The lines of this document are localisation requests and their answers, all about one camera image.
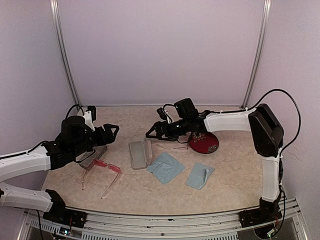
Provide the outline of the large blue cleaning cloth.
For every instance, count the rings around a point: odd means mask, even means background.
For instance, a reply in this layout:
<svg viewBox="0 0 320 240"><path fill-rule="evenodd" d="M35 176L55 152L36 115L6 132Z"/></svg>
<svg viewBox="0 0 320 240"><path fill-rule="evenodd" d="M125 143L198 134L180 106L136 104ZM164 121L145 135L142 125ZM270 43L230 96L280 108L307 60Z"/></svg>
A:
<svg viewBox="0 0 320 240"><path fill-rule="evenodd" d="M146 169L161 184L166 185L182 173L185 166L167 152L162 152Z"/></svg>

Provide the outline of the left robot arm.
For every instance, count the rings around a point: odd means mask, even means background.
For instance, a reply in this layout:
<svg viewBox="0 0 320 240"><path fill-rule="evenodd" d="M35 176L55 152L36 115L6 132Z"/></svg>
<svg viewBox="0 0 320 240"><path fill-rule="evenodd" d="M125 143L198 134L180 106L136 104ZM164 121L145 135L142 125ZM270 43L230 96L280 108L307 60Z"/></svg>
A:
<svg viewBox="0 0 320 240"><path fill-rule="evenodd" d="M77 157L106 146L116 140L120 128L113 124L95 127L91 116L74 115L61 122L61 132L53 141L11 155L0 157L0 205L38 210L47 220L66 222L70 211L55 190L31 190L7 184L5 181L21 175L53 171L75 162Z"/></svg>

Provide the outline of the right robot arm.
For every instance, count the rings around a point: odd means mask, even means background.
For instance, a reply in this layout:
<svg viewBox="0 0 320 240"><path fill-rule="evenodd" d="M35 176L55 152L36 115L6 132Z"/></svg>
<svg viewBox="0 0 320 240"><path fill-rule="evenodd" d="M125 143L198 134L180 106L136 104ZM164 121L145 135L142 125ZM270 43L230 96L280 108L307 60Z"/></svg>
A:
<svg viewBox="0 0 320 240"><path fill-rule="evenodd" d="M254 148L262 162L262 194L259 207L239 212L241 226L250 227L282 218L279 202L283 163L284 129L265 103L238 111L200 113L190 98L173 104L179 120L171 121L165 109L157 109L161 121L153 124L145 134L149 139L175 142L187 133L214 133L223 131L245 131L252 134Z"/></svg>

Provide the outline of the pink glasses case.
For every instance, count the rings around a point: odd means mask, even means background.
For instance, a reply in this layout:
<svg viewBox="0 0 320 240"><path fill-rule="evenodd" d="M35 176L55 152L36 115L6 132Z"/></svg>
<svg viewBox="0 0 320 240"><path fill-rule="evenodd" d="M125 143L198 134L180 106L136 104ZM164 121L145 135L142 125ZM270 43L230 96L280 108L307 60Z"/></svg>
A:
<svg viewBox="0 0 320 240"><path fill-rule="evenodd" d="M130 161L133 170L145 169L153 162L152 143L150 139L129 143Z"/></svg>

